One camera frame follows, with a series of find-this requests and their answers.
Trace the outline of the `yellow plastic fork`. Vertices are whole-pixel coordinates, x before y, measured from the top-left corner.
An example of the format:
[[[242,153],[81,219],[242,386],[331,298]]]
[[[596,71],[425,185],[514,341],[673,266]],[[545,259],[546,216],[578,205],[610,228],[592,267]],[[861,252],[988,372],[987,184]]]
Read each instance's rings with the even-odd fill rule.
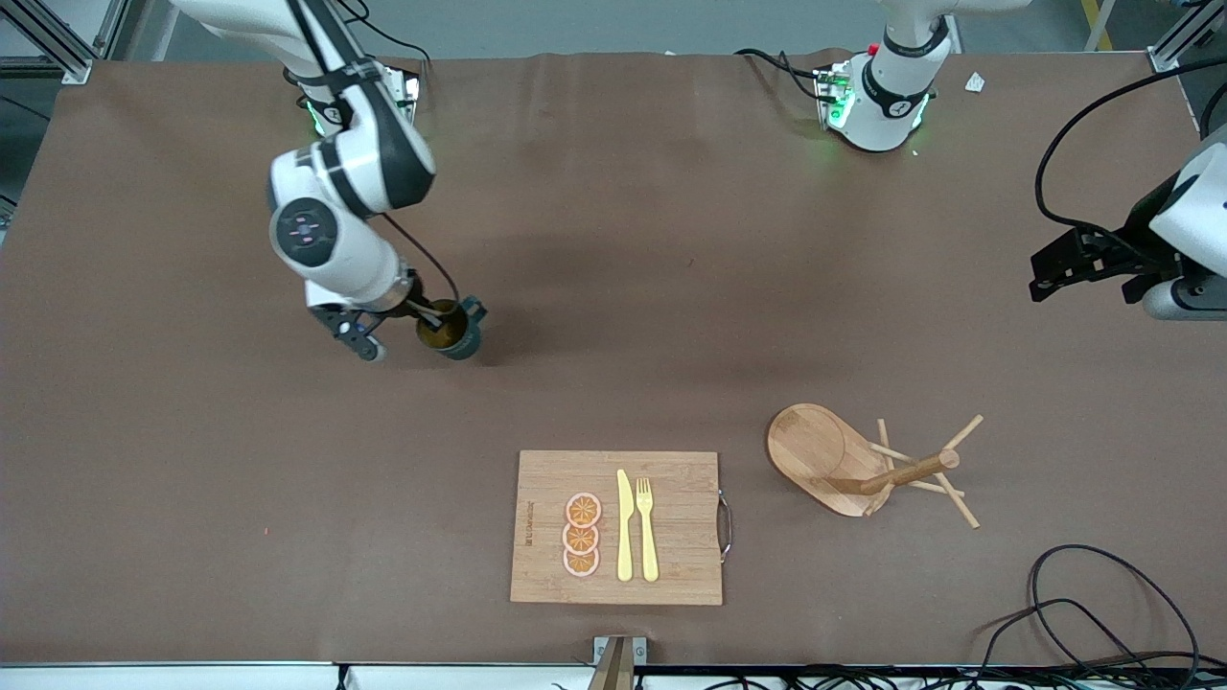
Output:
[[[660,577],[660,564],[656,552],[656,534],[652,514],[656,501],[649,478],[636,480],[636,505],[640,514],[640,576],[653,584]]]

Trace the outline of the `yellow plastic knife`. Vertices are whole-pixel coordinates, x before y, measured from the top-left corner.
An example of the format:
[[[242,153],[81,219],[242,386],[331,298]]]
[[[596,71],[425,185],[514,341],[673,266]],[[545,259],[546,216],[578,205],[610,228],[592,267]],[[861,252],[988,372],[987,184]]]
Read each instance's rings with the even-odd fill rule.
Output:
[[[633,554],[629,534],[632,516],[636,514],[636,494],[631,487],[629,478],[623,469],[616,471],[618,489],[618,548],[616,575],[618,582],[629,582],[633,578]]]

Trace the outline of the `metal bracket with wooden post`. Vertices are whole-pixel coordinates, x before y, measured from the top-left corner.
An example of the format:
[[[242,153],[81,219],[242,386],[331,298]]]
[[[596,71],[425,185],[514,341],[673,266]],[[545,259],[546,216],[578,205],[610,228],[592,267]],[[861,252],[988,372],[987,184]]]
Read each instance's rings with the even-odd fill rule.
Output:
[[[595,637],[587,690],[643,690],[640,665],[647,664],[648,651],[645,636]]]

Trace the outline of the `dark green mug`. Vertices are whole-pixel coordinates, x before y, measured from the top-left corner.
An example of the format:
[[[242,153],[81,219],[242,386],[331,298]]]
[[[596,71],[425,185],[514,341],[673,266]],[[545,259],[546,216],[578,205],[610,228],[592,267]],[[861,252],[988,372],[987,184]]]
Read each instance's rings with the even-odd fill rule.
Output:
[[[422,320],[417,318],[416,335],[418,341],[434,354],[445,359],[469,359],[477,354],[482,333],[479,328],[487,314],[485,304],[472,293],[454,302],[452,318]]]

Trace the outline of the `wooden mug tree stand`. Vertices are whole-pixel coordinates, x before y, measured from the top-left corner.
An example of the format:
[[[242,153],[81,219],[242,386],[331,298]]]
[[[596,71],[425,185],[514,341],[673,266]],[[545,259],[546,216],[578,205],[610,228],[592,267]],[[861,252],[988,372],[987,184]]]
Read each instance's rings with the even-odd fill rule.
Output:
[[[894,489],[924,486],[951,498],[968,525],[978,529],[982,524],[964,503],[964,494],[945,474],[960,467],[957,449],[983,420],[972,417],[939,451],[917,459],[887,446],[883,420],[879,421],[882,441],[872,443],[827,406],[793,403],[771,420],[766,446],[775,470],[833,514],[867,518]]]

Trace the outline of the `aluminium frame profile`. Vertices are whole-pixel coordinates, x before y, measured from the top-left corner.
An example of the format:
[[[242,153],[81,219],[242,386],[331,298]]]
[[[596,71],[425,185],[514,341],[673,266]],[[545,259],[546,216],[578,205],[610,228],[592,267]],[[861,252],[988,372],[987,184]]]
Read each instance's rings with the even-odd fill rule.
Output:
[[[1148,61],[1157,72],[1179,65],[1179,58],[1193,47],[1214,39],[1227,25],[1227,0],[1157,0],[1183,10],[1183,16],[1153,44],[1148,45]]]
[[[87,83],[134,0],[0,0],[0,76]]]

